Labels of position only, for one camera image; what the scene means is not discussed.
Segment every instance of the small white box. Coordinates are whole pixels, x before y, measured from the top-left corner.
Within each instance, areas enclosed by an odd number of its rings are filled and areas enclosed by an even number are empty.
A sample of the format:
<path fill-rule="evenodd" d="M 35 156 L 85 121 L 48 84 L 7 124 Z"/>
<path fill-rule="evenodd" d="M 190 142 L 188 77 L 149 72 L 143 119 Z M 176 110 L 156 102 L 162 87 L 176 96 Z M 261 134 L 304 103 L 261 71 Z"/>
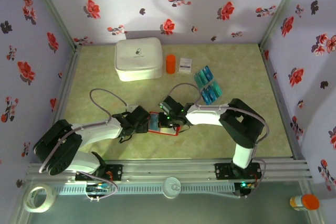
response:
<path fill-rule="evenodd" d="M 162 76 L 162 47 L 157 38 L 125 39 L 116 44 L 114 67 L 122 81 Z"/>

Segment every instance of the glass panel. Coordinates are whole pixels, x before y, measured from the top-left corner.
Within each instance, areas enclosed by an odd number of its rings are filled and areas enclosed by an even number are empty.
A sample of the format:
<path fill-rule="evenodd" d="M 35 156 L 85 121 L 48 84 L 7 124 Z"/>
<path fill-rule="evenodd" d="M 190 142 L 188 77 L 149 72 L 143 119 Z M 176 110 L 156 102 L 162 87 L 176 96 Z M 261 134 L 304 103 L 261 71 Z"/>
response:
<path fill-rule="evenodd" d="M 90 202 L 85 195 L 58 196 L 47 212 L 33 214 L 31 223 L 310 223 L 306 212 L 295 211 L 289 205 L 289 198 L 300 194 L 297 182 L 266 182 L 253 196 L 240 200 L 184 194 L 175 199 L 163 195 L 116 195 Z"/>

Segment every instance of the orange bottle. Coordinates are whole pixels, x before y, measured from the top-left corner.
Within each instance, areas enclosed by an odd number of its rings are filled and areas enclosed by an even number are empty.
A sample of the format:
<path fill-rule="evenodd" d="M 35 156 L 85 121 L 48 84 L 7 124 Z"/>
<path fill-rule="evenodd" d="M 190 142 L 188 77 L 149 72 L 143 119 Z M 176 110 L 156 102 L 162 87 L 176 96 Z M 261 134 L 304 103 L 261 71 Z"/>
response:
<path fill-rule="evenodd" d="M 313 194 L 291 197 L 289 203 L 297 211 L 317 210 L 320 207 L 319 199 Z"/>
<path fill-rule="evenodd" d="M 167 55 L 166 57 L 166 72 L 175 73 L 176 57 L 175 55 Z"/>

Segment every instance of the floral wallpaper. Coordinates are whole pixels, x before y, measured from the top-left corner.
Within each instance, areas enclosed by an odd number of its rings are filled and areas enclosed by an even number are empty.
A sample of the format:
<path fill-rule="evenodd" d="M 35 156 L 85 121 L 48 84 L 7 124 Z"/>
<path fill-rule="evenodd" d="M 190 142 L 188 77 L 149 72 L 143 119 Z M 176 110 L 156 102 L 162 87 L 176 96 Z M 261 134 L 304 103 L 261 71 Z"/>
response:
<path fill-rule="evenodd" d="M 313 175 L 325 223 L 336 213 L 336 12 L 333 0 L 291 0 L 263 46 L 289 129 Z"/>
<path fill-rule="evenodd" d="M 34 144 L 50 127 L 71 49 L 42 0 L 0 0 L 0 222 L 9 222 Z"/>
<path fill-rule="evenodd" d="M 75 44 L 258 43 L 281 0 L 52 0 Z M 291 19 L 284 24 L 284 35 Z"/>

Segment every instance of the logo on bag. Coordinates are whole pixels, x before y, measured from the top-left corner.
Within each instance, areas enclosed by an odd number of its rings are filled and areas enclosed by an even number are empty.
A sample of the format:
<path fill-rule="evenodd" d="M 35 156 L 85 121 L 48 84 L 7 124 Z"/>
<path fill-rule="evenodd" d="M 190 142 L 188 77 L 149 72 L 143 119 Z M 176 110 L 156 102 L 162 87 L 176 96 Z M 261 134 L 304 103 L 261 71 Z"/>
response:
<path fill-rule="evenodd" d="M 141 48 L 138 48 L 135 52 L 135 56 L 133 56 L 134 58 L 138 58 L 138 57 L 144 57 L 144 55 L 142 55 L 141 53 Z"/>

